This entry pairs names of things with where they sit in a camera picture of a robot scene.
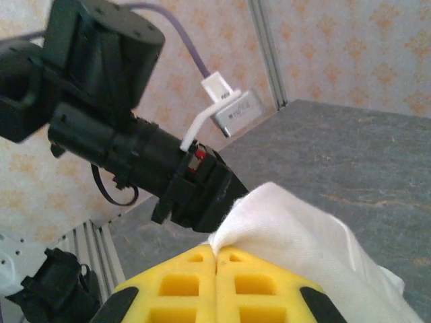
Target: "white connector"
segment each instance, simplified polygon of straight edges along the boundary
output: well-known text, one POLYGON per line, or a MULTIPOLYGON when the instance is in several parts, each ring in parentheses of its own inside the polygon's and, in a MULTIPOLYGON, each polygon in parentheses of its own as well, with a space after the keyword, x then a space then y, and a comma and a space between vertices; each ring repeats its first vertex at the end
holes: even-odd
POLYGON ((245 93, 239 89, 233 90, 219 72, 204 79, 202 86, 214 104, 199 113, 194 119, 181 143, 180 148, 183 151, 189 150, 191 143, 208 118, 211 118, 228 138, 262 116, 265 110, 254 90, 245 93))

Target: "white cloth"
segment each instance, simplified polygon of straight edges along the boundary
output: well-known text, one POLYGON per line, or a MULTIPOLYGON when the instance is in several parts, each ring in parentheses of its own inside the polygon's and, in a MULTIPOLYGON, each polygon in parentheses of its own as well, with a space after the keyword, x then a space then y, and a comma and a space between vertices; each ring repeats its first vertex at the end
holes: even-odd
POLYGON ((266 183, 235 202, 208 242, 236 246, 318 283, 348 323, 419 323, 404 282, 377 265, 334 216, 266 183))

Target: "gray countertop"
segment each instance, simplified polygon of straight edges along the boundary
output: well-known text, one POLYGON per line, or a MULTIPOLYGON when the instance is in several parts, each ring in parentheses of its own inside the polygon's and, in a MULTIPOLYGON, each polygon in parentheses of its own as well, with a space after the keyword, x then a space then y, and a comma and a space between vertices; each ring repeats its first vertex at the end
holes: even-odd
MULTIPOLYGON (((296 101, 221 154, 249 189, 275 182, 344 221, 431 322, 430 119, 296 101)), ((111 223, 126 277, 206 238, 152 223, 155 201, 111 223)))

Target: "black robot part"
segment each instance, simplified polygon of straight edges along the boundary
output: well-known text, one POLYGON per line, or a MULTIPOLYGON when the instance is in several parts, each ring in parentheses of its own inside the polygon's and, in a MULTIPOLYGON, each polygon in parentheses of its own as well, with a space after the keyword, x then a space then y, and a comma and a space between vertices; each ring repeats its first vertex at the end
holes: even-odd
POLYGON ((246 188, 209 147, 180 139, 133 115, 164 45, 146 19, 106 0, 54 0, 43 47, 23 40, 0 48, 0 135, 19 143, 49 123, 51 151, 89 161, 118 189, 160 198, 152 219, 195 231, 217 229, 246 188))
POLYGON ((74 254, 46 249, 46 261, 34 277, 26 277, 23 289, 8 297, 18 304, 30 323, 89 322, 100 308, 100 290, 94 271, 74 254))

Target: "wallpaper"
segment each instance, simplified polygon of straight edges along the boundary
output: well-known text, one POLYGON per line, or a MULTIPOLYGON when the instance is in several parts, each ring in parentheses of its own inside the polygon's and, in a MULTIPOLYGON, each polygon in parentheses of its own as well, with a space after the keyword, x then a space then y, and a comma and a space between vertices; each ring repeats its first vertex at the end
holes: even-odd
MULTIPOLYGON (((158 3, 182 22, 210 71, 219 70, 233 88, 254 87, 267 107, 265 118, 275 112, 246 1, 158 3)), ((49 7, 48 0, 1 0, 0 37, 41 29, 49 7)), ((156 13, 140 13, 163 31, 166 46, 135 113, 182 138, 195 115, 211 102, 174 28, 156 13)), ((215 149, 229 143, 210 121, 198 139, 215 149)), ((132 192, 113 188, 110 174, 103 172, 102 178, 114 198, 123 202, 131 198, 132 192)), ((141 196, 142 201, 148 194, 141 191, 141 196)), ((0 138, 1 224, 38 241, 50 242, 86 219, 101 224, 124 211, 104 200, 88 163, 70 153, 61 159, 51 155, 46 128, 21 145, 0 138)))
POLYGON ((296 98, 431 117, 431 0, 268 0, 296 98))

